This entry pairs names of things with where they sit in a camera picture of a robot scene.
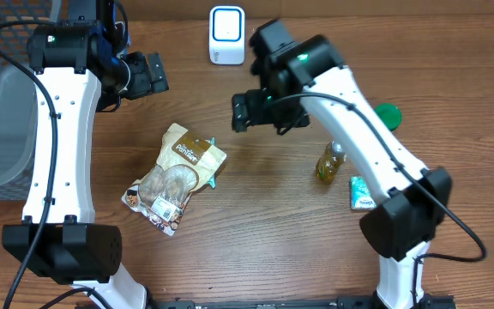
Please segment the yellow liquid bottle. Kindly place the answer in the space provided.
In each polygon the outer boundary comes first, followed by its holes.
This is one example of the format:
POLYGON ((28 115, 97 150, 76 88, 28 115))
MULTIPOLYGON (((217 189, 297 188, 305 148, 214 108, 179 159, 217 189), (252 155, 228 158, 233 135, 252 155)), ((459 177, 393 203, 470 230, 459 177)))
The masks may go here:
POLYGON ((343 148, 336 141, 332 141, 326 146, 318 160, 315 174, 323 183, 330 184, 345 162, 346 153, 343 148))

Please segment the teal white wipes packet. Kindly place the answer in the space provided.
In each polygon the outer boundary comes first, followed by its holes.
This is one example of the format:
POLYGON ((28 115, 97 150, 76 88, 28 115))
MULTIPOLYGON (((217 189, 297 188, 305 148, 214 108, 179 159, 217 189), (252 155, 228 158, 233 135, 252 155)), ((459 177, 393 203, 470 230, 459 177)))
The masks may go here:
MULTIPOLYGON (((212 145, 215 145, 215 138, 212 137, 209 142, 212 144, 212 145)), ((214 173, 211 178, 209 179, 208 181, 208 185, 214 189, 216 187, 216 182, 215 182, 215 179, 216 179, 216 174, 214 173)))

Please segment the brown snack pouch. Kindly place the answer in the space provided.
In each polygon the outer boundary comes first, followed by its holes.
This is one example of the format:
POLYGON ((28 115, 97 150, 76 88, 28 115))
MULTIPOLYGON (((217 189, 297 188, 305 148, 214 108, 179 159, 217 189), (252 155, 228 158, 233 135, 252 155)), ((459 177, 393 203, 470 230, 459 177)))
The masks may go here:
POLYGON ((164 234, 174 235, 191 196, 208 185, 227 157, 210 139, 171 124, 162 137, 155 165, 126 190, 123 204, 164 234))

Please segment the green lid jar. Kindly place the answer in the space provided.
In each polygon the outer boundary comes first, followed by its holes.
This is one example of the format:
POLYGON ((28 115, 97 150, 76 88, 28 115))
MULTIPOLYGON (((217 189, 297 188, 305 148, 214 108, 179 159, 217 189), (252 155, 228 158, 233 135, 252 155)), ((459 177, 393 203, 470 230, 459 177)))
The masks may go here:
POLYGON ((375 108, 377 116, 390 131, 395 131, 402 122, 401 110, 391 103, 383 103, 375 108))

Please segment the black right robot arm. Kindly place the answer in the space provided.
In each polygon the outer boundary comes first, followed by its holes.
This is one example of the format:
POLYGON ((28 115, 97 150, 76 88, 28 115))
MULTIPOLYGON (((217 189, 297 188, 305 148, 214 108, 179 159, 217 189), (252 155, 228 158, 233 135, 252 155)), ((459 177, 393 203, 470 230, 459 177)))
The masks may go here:
POLYGON ((283 135, 316 118, 358 169, 376 207, 359 222, 379 256, 380 278, 371 296, 341 296, 339 308, 453 308, 451 296, 421 288, 423 256, 443 221, 452 179, 411 154, 361 94, 352 71, 322 35, 295 41, 279 20, 250 38, 251 73, 258 89, 232 97, 232 128, 273 124, 283 135))

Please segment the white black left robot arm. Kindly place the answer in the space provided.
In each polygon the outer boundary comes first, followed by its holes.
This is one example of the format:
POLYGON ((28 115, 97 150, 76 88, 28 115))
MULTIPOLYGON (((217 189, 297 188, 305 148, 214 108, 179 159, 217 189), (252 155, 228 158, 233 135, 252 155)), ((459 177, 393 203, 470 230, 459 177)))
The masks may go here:
POLYGON ((148 288, 122 263, 118 227, 95 220, 90 185, 93 120, 168 89, 160 56, 127 52, 118 1, 72 1, 62 21, 37 21, 23 72, 36 89, 32 184, 21 222, 3 227, 3 248, 21 271, 83 293, 99 308, 153 308, 148 288))

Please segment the teal tissue pack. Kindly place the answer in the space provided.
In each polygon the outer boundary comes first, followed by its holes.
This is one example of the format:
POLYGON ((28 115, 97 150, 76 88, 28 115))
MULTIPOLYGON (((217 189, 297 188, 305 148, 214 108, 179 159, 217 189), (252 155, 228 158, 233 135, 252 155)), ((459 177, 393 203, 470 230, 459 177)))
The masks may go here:
POLYGON ((361 176, 352 176, 349 184, 351 210, 372 210, 377 206, 371 198, 370 190, 361 176))

